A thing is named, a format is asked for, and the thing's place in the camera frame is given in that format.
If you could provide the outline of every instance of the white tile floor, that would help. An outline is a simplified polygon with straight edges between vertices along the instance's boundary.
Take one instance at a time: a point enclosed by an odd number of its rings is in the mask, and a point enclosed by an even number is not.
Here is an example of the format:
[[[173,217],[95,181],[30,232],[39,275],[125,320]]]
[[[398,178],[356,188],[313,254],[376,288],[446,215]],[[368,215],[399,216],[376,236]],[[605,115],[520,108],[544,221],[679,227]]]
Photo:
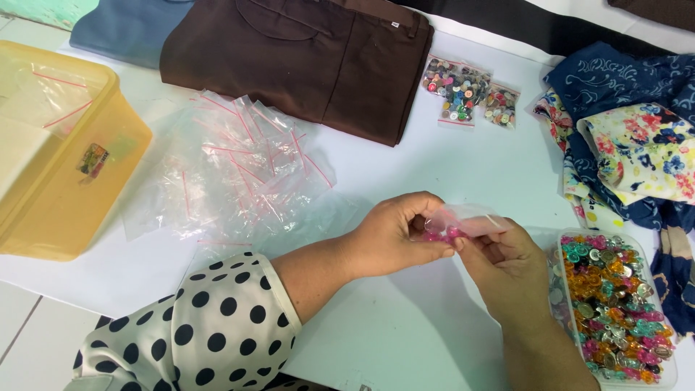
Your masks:
[[[0,40],[54,51],[69,36],[63,30],[0,16]],[[72,377],[82,340],[98,320],[93,312],[0,282],[0,390],[61,391]]]

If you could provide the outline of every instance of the brown fabric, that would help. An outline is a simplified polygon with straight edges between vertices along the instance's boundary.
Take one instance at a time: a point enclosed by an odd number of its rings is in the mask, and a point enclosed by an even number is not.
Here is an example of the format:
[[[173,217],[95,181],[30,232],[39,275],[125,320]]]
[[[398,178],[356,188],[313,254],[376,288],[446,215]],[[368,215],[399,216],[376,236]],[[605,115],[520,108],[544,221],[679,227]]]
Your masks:
[[[695,0],[608,0],[608,4],[654,22],[695,32]]]
[[[167,38],[162,81],[400,142],[434,29],[385,0],[197,0]]]

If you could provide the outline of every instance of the label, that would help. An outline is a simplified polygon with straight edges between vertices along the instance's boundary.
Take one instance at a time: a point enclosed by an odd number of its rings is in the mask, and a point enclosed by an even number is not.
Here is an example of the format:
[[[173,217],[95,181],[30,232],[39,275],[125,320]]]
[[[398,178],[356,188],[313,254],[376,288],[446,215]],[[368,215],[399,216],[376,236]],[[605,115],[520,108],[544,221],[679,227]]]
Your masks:
[[[106,164],[108,156],[108,151],[98,144],[92,144],[87,148],[84,156],[82,156],[80,164],[76,167],[78,171],[87,175],[87,177],[81,181],[82,184],[89,184],[99,176],[101,169],[104,167],[104,164]]]

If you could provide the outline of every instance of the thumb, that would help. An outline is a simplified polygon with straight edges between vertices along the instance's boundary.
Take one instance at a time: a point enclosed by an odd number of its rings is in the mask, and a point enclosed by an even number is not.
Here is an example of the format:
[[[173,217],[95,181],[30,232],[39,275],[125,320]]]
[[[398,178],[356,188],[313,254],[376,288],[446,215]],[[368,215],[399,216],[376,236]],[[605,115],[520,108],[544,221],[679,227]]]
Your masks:
[[[490,263],[485,254],[467,238],[456,238],[454,245],[459,252],[461,261],[463,261],[468,274],[475,283],[484,278],[486,275],[495,271],[495,266]]]
[[[408,246],[407,257],[415,264],[428,264],[440,258],[453,257],[454,248],[443,241],[415,241]]]

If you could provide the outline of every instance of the hand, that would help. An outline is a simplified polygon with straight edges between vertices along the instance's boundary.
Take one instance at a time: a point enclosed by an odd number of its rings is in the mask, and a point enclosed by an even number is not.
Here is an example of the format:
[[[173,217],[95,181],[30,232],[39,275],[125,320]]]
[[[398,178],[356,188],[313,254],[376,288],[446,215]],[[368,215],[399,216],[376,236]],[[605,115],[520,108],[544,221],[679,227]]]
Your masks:
[[[509,231],[457,238],[455,245],[502,329],[533,330],[550,318],[546,255],[519,224],[507,221]]]
[[[346,268],[352,277],[385,276],[452,257],[452,246],[421,241],[425,219],[442,205],[442,199],[426,191],[380,202],[359,227],[341,238]]]

